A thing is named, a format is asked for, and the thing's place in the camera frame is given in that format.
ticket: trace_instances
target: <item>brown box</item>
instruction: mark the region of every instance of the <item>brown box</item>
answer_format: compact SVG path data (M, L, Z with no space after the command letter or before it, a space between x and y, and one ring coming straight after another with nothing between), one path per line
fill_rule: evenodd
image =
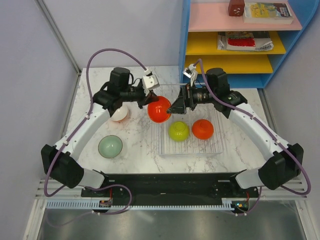
M240 17L245 11L245 0L230 0L228 12L231 17Z

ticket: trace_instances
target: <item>white bowl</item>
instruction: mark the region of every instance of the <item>white bowl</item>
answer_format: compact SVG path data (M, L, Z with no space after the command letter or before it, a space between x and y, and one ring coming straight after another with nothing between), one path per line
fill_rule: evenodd
M115 122L122 121L126 118L129 113L129 109L126 105L122 105L122 107L118 108L115 113L112 115L111 120Z

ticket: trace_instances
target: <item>yellow shelf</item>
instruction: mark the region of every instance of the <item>yellow shelf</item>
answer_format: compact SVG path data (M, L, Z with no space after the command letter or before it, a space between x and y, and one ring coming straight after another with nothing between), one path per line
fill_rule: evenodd
M204 71L222 68L227 74L271 74L273 69L267 55L186 55L184 67L197 59L203 61Z
M186 55L266 55L285 54L286 49L277 31L270 31L270 38L273 41L271 51L228 51L217 49L218 32L189 32L186 45Z

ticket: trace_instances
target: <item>shelf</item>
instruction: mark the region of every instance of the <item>shelf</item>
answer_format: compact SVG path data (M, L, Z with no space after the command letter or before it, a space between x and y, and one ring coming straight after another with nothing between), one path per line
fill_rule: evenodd
M217 49L218 32L190 32L186 44L186 55L266 55L285 54L286 49L276 31L270 31L274 48L271 51L228 51Z
M229 16L228 5L228 2L192 3L190 6L188 31L292 31L302 29L298 18L289 4L288 6L294 17L291 24L244 23L242 16Z
M186 55L184 67L195 63L199 58L203 61L205 72L212 68L222 68L227 74L271 74L273 72L267 55Z

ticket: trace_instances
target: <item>red bowl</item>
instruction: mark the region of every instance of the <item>red bowl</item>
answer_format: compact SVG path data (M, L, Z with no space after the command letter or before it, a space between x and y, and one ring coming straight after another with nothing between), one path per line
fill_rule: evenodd
M167 113L168 108L170 108L171 103L164 96L158 96L158 101L154 101L148 104L148 115L149 118L157 123L161 124L167 121L171 114Z
M192 125L192 133L198 139L207 140L214 134L214 126L205 119L199 119Z

